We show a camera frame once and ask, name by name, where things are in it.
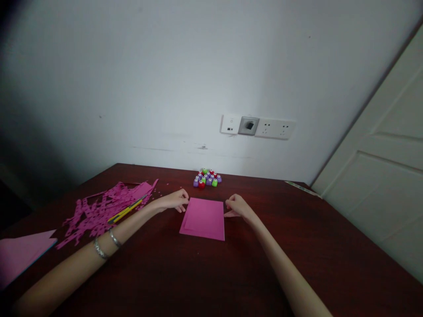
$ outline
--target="hand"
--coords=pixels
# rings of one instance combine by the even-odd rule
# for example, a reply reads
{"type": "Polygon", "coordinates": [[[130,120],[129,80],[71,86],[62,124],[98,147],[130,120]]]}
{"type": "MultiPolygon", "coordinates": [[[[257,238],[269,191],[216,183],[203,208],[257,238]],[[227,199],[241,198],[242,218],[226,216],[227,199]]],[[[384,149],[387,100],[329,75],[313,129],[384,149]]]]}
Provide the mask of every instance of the hand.
{"type": "Polygon", "coordinates": [[[165,211],[167,208],[175,208],[178,212],[185,212],[183,205],[188,204],[189,196],[185,189],[180,189],[177,192],[173,192],[167,196],[157,199],[151,204],[157,208],[157,212],[165,211]]]}
{"type": "Polygon", "coordinates": [[[224,214],[226,218],[242,216],[244,220],[251,220],[256,215],[245,200],[237,194],[233,194],[226,201],[226,208],[228,210],[232,209],[230,212],[224,214]]]}

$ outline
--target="forearm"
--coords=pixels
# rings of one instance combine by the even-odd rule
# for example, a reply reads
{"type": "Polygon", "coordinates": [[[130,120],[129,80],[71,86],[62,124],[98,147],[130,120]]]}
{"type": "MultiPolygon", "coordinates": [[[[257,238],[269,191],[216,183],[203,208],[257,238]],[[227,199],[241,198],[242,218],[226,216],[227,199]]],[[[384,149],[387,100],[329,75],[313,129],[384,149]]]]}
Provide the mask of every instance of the forearm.
{"type": "Polygon", "coordinates": [[[257,216],[254,216],[246,221],[251,225],[257,239],[262,245],[295,316],[331,316],[323,302],[281,249],[261,220],[257,216]]]}
{"type": "MultiPolygon", "coordinates": [[[[113,228],[114,236],[121,244],[125,243],[156,212],[154,204],[145,206],[113,228]]],[[[108,256],[112,256],[118,249],[108,232],[98,238],[98,244],[108,256]]],[[[46,316],[51,314],[105,262],[98,255],[93,243],[87,244],[31,287],[15,303],[14,313],[19,316],[46,316]]]]}

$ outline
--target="wrist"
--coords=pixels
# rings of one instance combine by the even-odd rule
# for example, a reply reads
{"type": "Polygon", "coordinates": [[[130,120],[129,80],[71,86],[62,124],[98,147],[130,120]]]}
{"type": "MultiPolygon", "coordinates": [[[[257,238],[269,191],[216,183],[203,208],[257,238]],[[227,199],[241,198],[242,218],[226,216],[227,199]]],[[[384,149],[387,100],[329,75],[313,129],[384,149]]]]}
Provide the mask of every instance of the wrist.
{"type": "Polygon", "coordinates": [[[256,227],[260,223],[260,218],[256,215],[254,211],[248,217],[245,217],[245,221],[251,226],[256,227]]]}
{"type": "Polygon", "coordinates": [[[153,201],[144,206],[144,208],[142,208],[140,211],[142,211],[144,214],[150,214],[151,216],[154,216],[159,213],[160,207],[158,205],[158,203],[153,201]]]}

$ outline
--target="pink paper strip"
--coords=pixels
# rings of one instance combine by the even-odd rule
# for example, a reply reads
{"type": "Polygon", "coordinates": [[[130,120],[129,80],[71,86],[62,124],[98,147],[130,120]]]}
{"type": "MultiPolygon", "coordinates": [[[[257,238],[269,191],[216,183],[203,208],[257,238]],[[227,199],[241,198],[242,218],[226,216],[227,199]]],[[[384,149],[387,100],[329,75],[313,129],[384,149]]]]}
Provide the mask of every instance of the pink paper strip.
{"type": "Polygon", "coordinates": [[[179,233],[225,241],[223,203],[191,198],[179,233]]]}

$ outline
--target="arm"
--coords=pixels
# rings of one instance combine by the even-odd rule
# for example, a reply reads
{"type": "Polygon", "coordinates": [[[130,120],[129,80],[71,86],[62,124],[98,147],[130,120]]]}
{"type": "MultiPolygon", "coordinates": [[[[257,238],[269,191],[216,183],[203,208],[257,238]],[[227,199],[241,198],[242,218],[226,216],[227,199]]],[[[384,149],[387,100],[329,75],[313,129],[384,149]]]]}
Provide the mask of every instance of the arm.
{"type": "MultiPolygon", "coordinates": [[[[124,244],[151,217],[167,208],[185,211],[183,204],[188,203],[188,194],[184,189],[146,205],[117,227],[113,235],[124,244]]],[[[112,256],[117,251],[109,233],[98,238],[100,249],[112,256]]],[[[78,287],[93,275],[106,261],[102,259],[89,243],[57,265],[33,287],[31,287],[13,306],[18,316],[47,316],[65,301],[78,287]]]]}
{"type": "Polygon", "coordinates": [[[226,206],[232,211],[226,213],[225,217],[241,215],[252,227],[295,316],[332,316],[245,200],[235,194],[226,201],[226,206]]]}

